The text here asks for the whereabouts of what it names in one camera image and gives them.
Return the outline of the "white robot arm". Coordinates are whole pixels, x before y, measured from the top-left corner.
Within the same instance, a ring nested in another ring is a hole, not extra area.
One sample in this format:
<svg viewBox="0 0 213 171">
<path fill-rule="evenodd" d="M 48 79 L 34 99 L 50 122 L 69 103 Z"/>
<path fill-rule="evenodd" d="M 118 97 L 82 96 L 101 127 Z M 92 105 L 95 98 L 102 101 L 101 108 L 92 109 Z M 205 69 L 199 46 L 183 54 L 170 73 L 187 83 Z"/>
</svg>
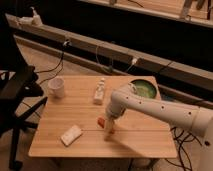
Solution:
<svg viewBox="0 0 213 171">
<path fill-rule="evenodd" d="M 106 107 L 107 133 L 112 130 L 114 120 L 122 116 L 126 109 L 131 109 L 178 126 L 207 141 L 213 140 L 213 110 L 141 97 L 135 94 L 135 90 L 135 86 L 129 83 L 112 91 Z"/>
</svg>

